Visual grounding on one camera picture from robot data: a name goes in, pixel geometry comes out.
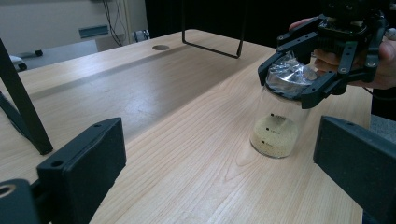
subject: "black metal stand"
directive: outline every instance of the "black metal stand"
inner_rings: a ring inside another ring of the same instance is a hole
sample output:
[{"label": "black metal stand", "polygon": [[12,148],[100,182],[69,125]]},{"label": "black metal stand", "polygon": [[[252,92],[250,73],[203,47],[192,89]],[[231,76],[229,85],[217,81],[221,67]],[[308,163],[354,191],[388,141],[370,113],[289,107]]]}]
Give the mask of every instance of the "black metal stand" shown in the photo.
[{"label": "black metal stand", "polygon": [[0,183],[0,223],[89,223],[126,163],[121,118],[98,122],[24,179]]},{"label": "black metal stand", "polygon": [[246,0],[246,2],[245,2],[245,15],[244,15],[244,17],[242,19],[243,22],[242,22],[242,27],[241,27],[241,35],[240,35],[238,49],[237,49],[235,55],[230,54],[230,53],[226,53],[226,52],[223,52],[223,51],[220,51],[220,50],[216,50],[216,49],[210,49],[210,48],[207,48],[207,47],[204,47],[204,46],[201,46],[201,45],[197,45],[197,44],[193,44],[191,42],[188,42],[186,40],[186,4],[185,4],[185,0],[182,0],[181,4],[182,4],[182,9],[181,9],[181,39],[182,39],[182,42],[184,44],[191,45],[191,46],[194,46],[194,47],[199,48],[199,49],[206,49],[206,50],[209,50],[209,51],[212,51],[212,52],[215,52],[215,53],[218,53],[218,54],[222,54],[224,56],[232,57],[232,58],[235,58],[235,59],[238,59],[241,56],[242,45],[243,45],[244,38],[245,38],[246,20],[247,20],[247,16],[248,16],[248,0]]},{"label": "black metal stand", "polygon": [[15,106],[18,108],[15,108],[3,93],[0,92],[0,107],[4,110],[11,123],[18,132],[32,142],[41,155],[51,152],[53,147],[50,139],[1,39],[0,78],[3,80]]},{"label": "black metal stand", "polygon": [[380,223],[396,223],[396,145],[349,121],[322,117],[314,162]]},{"label": "black metal stand", "polygon": [[[351,1],[355,4],[335,0],[321,2],[324,13],[280,35],[276,53],[258,69],[260,83],[264,86],[271,65],[288,51],[292,51],[298,61],[305,64],[310,62],[314,49],[324,49],[339,55],[341,58],[337,71],[327,71],[301,93],[299,101],[302,109],[316,106],[331,94],[344,94],[349,82],[373,81],[379,63],[379,45],[389,26],[379,8],[367,8],[372,3],[368,0]],[[365,63],[355,68],[355,56],[363,50],[367,51]]]}]

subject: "wooden table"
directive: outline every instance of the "wooden table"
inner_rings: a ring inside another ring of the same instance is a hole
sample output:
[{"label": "wooden table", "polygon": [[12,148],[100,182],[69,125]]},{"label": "wooden table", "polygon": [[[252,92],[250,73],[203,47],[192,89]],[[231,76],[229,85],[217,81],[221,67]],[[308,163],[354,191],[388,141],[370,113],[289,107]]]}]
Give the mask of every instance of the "wooden table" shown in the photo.
[{"label": "wooden table", "polygon": [[[236,51],[237,40],[188,31],[190,42]],[[165,45],[168,50],[155,50]],[[59,149],[103,119],[122,118],[127,164],[92,223],[361,223],[361,208],[316,164],[322,115],[363,127],[371,96],[348,87],[313,108],[292,154],[249,143],[259,65],[275,52],[245,42],[239,59],[181,43],[181,34],[20,73]],[[37,179],[48,156],[0,113],[0,181]]]}]

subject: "clear glass jar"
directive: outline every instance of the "clear glass jar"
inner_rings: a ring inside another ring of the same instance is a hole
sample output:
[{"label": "clear glass jar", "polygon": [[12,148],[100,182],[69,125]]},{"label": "clear glass jar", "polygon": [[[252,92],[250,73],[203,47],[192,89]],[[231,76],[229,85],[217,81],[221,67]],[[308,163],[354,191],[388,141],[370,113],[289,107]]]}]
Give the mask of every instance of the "clear glass jar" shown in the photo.
[{"label": "clear glass jar", "polygon": [[301,109],[295,102],[288,102],[262,88],[250,143],[262,155],[284,158],[294,149],[309,109]]},{"label": "clear glass jar", "polygon": [[310,109],[301,108],[301,93],[317,78],[292,52],[268,70],[250,143],[262,155],[284,158],[293,151]]}]

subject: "human hand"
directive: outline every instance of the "human hand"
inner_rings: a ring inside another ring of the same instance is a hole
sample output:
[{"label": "human hand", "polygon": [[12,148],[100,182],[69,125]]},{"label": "human hand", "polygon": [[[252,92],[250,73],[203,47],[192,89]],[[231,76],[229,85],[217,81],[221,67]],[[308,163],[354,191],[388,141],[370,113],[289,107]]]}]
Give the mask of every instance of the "human hand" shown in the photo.
[{"label": "human hand", "polygon": [[[290,29],[309,20],[310,19],[303,19],[294,22],[290,25]],[[318,75],[324,74],[325,71],[337,71],[340,63],[340,57],[338,55],[323,49],[315,49],[314,54],[316,56],[314,65],[318,69]],[[364,65],[365,55],[366,53],[362,52],[356,56],[353,68],[362,67]],[[355,81],[348,84],[379,90],[387,90],[396,87],[396,41],[388,40],[384,37],[383,42],[379,46],[378,57],[379,65],[372,82]]]}]

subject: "cable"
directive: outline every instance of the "cable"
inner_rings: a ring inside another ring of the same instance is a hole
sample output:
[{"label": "cable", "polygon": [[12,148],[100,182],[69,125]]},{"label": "cable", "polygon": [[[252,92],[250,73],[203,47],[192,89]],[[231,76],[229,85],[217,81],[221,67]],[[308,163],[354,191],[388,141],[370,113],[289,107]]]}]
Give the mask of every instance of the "cable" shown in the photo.
[{"label": "cable", "polygon": [[363,88],[364,88],[366,91],[368,91],[370,94],[372,94],[373,97],[374,97],[375,99],[377,99],[377,100],[381,100],[381,101],[395,101],[395,100],[396,100],[396,97],[394,97],[394,98],[380,97],[380,96],[375,95],[372,91],[369,91],[369,89],[367,89],[367,88],[365,88],[365,87],[363,87]]},{"label": "cable", "polygon": [[149,39],[149,31],[148,30],[143,30],[143,35],[145,38],[148,40]]},{"label": "cable", "polygon": [[136,32],[134,32],[134,41],[137,43],[137,42],[139,42],[139,38],[137,38],[137,33]]},{"label": "cable", "polygon": [[[105,7],[106,18],[107,18],[107,22],[108,22],[108,26],[109,26],[109,29],[110,29],[111,36],[113,37],[113,39],[117,43],[117,45],[122,47],[122,42],[125,40],[126,37],[124,37],[124,39],[122,41],[120,41],[119,37],[116,34],[116,30],[115,30],[116,25],[117,25],[117,21],[120,18],[120,0],[118,2],[116,2],[116,4],[117,4],[117,16],[116,16],[115,26],[113,27],[113,25],[111,24],[110,10],[109,10],[109,7],[108,7],[108,2],[107,2],[107,0],[103,0],[103,5]],[[124,33],[126,33],[125,26],[123,25],[121,19],[120,19],[120,23],[122,25]]]}]

